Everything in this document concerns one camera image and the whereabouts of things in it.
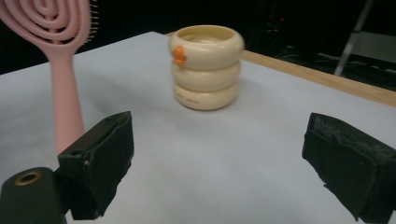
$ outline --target stacked ring container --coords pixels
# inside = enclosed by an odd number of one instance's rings
[[[177,101],[199,110],[231,103],[239,91],[244,46],[242,36],[228,27],[197,25],[176,31],[169,50]]]

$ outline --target wooden table edge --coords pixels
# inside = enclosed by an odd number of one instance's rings
[[[361,98],[378,102],[383,105],[396,107],[396,91],[389,91],[359,81],[338,77],[335,75],[320,72],[315,69],[303,67],[294,63],[280,61],[275,58],[264,56],[255,52],[244,50],[242,59],[259,64],[264,67],[272,68],[292,76],[300,77],[313,81],[323,86],[343,91]]]

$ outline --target white table surface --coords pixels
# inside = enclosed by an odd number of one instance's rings
[[[168,40],[147,33],[75,57],[86,129],[130,110],[135,154],[105,216],[68,223],[356,223],[302,158],[309,116],[396,147],[396,108],[242,61],[235,102],[190,110],[173,98]],[[52,126],[47,63],[0,76],[0,183],[58,167]]]

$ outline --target dark background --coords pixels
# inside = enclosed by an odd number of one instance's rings
[[[361,12],[363,0],[201,0],[198,2],[98,0],[99,31],[78,52],[94,49],[146,32],[167,34],[185,26],[216,24],[231,27],[246,41],[246,49],[280,60],[332,73]],[[396,35],[396,1],[377,0],[363,30]],[[0,22],[0,75],[47,61],[34,45]],[[381,63],[382,70],[393,64]],[[384,77],[396,86],[396,77],[377,70],[355,72],[351,78],[373,84]]]

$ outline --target hairbrush handle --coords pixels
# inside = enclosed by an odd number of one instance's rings
[[[53,57],[49,62],[55,122],[55,149],[61,153],[79,139],[85,131],[73,70],[73,57]]]

